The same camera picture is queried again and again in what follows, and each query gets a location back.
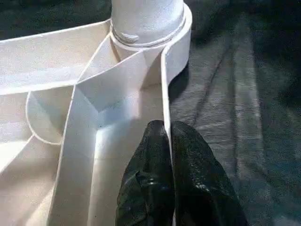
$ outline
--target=gray fabric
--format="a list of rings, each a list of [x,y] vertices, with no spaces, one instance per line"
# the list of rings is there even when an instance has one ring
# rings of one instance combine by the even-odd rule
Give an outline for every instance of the gray fabric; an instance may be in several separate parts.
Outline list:
[[[206,9],[197,2],[194,15]],[[301,109],[281,100],[298,66],[263,53],[266,43],[287,44],[287,33],[271,40],[268,22],[234,6],[211,18],[194,20],[201,35],[194,31],[189,65],[170,87],[172,119],[209,143],[251,225],[301,225]]]
[[[0,39],[110,16],[109,0],[74,2],[2,11]],[[189,64],[170,86],[172,120],[209,143],[250,225],[300,226],[300,13],[278,1],[250,15],[242,2],[186,0],[194,31]]]

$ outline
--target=finger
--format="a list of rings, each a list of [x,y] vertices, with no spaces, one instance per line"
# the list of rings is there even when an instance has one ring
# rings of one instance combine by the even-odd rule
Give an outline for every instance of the finger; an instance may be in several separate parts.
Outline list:
[[[117,226],[171,225],[174,184],[163,121],[152,121],[125,170],[116,212]]]
[[[201,135],[175,122],[172,141],[179,224],[247,225],[230,180]]]

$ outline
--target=white plastic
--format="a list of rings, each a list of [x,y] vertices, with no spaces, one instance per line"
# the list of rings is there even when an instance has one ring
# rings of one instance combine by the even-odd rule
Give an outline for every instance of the white plastic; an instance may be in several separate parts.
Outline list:
[[[3,163],[0,174],[2,184],[8,178],[18,178],[12,190],[0,186],[0,194],[6,194],[0,195],[5,225],[114,225],[121,178],[147,123],[164,120],[171,142],[168,85],[187,64],[192,23],[186,5],[182,14],[180,30],[152,47],[120,42],[112,28],[108,29],[110,21],[0,42],[6,52],[12,49],[16,56],[38,59],[27,53],[33,40],[43,43],[45,51],[53,43],[50,37],[59,37],[64,39],[60,40],[62,45],[49,48],[49,56],[59,52],[65,54],[64,59],[74,60],[47,57],[41,68],[47,70],[52,61],[58,67],[47,79],[43,73],[36,74],[31,61],[20,66],[20,71],[27,71],[25,79],[12,65],[1,68],[7,78],[16,76],[12,84],[0,80],[0,87],[5,87],[0,96],[0,153],[19,148]],[[73,37],[86,40],[81,36],[83,31],[95,41],[85,46],[84,55],[89,58],[76,60],[73,49],[67,47],[82,51]],[[15,43],[19,41],[18,55]],[[6,58],[6,64],[12,57]],[[85,64],[70,73],[72,78],[60,73],[59,68],[73,68],[78,61]],[[25,169],[27,176],[16,170],[26,156],[37,158],[31,158],[34,170]],[[39,177],[36,171],[43,172],[42,165],[47,174]],[[26,179],[26,186],[19,183],[21,178]],[[40,195],[31,195],[35,189]],[[29,199],[15,199],[15,194]]]
[[[111,23],[121,42],[149,47],[179,32],[183,14],[183,0],[112,0]]]

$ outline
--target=divider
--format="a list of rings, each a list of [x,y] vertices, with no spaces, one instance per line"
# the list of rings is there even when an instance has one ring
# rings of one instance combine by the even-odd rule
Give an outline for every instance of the divider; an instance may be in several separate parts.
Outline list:
[[[87,67],[82,72],[79,81],[86,80],[112,68],[121,60],[126,59],[134,53],[134,51],[116,47],[108,34],[91,57]]]
[[[101,111],[132,92],[159,84],[161,51],[162,48],[154,48],[137,52],[77,86],[95,109]]]
[[[59,146],[45,144],[31,136],[0,173],[2,225],[25,225],[31,218],[54,185],[59,153]]]
[[[49,83],[54,87],[75,84],[109,30],[107,20],[0,41],[0,92],[25,92]]]
[[[71,102],[73,86],[30,92],[26,118],[32,133],[41,141],[60,145]]]
[[[49,225],[87,225],[98,112],[76,86],[48,217]]]

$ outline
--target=cylindrical pipe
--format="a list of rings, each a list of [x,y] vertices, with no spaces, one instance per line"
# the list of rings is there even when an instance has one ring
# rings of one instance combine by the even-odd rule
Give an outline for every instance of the cylindrical pipe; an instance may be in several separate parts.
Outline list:
[[[181,28],[183,8],[183,0],[112,0],[113,32],[129,46],[159,44]]]

